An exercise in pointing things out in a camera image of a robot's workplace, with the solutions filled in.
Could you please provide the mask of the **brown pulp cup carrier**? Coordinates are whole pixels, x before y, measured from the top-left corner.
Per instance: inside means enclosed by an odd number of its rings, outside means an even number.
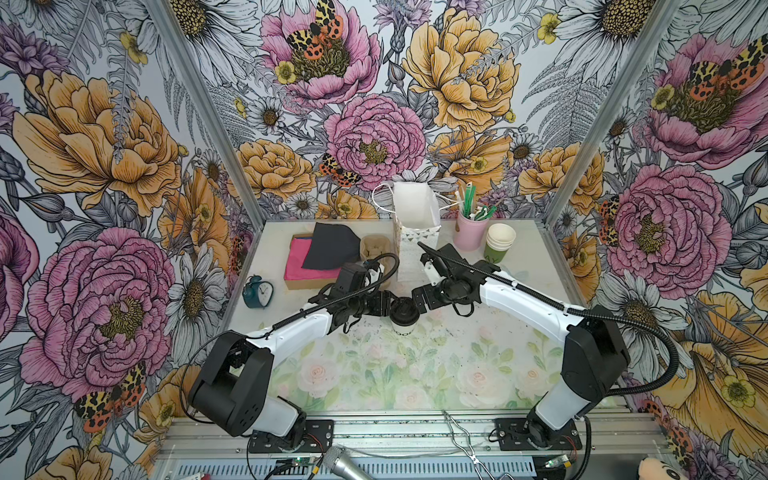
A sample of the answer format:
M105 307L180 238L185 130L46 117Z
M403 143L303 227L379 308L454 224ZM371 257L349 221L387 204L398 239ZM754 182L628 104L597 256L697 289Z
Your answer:
M362 261L372 260L383 253L392 252L391 240L385 235L373 234L361 238L359 255Z

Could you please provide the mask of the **white paper coffee cup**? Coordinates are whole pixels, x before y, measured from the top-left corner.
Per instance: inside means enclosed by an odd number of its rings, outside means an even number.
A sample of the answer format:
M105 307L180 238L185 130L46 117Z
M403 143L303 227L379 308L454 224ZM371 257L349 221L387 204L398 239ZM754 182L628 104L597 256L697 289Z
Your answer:
M416 324L400 325L397 323L392 324L392 328L396 334L401 336L410 335L415 330Z

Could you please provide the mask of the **white patterned paper gift bag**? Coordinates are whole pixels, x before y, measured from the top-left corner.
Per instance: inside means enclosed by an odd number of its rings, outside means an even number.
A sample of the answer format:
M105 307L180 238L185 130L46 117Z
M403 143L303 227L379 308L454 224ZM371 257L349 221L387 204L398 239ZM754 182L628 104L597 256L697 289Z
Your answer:
M441 231L441 215L456 202L435 193L426 183L382 183L372 190L375 208L394 219L393 246L400 264L396 274L401 283L425 283L420 258L423 243L435 249Z

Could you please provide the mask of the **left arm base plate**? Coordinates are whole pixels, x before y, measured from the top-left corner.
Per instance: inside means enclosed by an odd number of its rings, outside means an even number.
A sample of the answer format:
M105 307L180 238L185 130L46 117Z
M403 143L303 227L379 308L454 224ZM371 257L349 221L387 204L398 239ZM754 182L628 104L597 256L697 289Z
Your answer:
M325 453L333 444L333 420L308 419L304 429L286 437L254 431L248 439L249 454Z

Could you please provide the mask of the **black coffee cup lid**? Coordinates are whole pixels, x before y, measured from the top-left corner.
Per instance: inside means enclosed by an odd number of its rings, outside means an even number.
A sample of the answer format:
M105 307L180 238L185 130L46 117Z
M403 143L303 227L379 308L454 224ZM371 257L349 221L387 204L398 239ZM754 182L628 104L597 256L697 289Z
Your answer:
M412 298L396 297L390 304L389 317L399 328L413 327L420 318L420 312Z

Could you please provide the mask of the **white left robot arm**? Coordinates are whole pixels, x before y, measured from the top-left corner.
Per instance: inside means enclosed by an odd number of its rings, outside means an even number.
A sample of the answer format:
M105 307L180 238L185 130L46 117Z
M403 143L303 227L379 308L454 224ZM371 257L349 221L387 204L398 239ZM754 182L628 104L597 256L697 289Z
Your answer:
M228 330L212 345L193 385L188 406L233 437L250 430L301 441L306 414L268 394L272 371L310 343L341 329L348 332L364 316L389 314L392 294L382 288L399 267L384 253L363 264L345 264L297 313L249 334Z

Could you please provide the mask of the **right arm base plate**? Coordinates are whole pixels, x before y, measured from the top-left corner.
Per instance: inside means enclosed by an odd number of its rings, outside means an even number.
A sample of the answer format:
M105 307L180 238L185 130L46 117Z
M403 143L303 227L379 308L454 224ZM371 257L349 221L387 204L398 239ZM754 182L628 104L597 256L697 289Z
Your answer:
M495 439L502 451L571 451L582 448L573 420L555 430L538 420L531 421L522 417L495 418L489 437Z

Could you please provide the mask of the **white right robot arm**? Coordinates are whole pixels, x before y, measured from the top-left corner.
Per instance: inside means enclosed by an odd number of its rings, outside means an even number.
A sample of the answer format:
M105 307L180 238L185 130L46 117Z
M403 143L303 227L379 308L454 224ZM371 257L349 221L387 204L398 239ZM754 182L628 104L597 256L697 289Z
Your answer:
M485 305L512 315L560 344L563 353L558 381L515 432L534 449L552 448L574 420L584 417L603 399L656 390L678 371L679 352L657 327L614 315L604 307L589 309L559 301L495 264L485 260L468 263L451 244L439 249L426 244L420 247L420 262L429 279L428 284L412 291L420 313L446 306L474 309ZM656 379L636 387L617 387L631 360L622 326L650 334L666 349L666 368Z

